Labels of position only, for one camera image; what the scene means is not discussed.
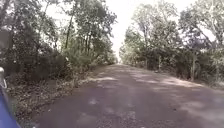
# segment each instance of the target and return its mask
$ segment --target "sky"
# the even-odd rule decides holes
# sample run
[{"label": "sky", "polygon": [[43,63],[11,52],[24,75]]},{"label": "sky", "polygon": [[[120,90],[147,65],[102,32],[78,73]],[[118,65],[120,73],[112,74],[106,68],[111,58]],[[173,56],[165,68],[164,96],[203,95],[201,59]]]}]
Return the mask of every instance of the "sky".
[{"label": "sky", "polygon": [[[165,0],[174,3],[178,12],[186,9],[195,0]],[[154,4],[158,0],[107,0],[107,6],[111,11],[117,15],[117,23],[113,25],[113,35],[111,38],[113,42],[113,50],[119,58],[119,49],[124,41],[125,31],[132,23],[132,16],[134,11],[140,4]]]}]

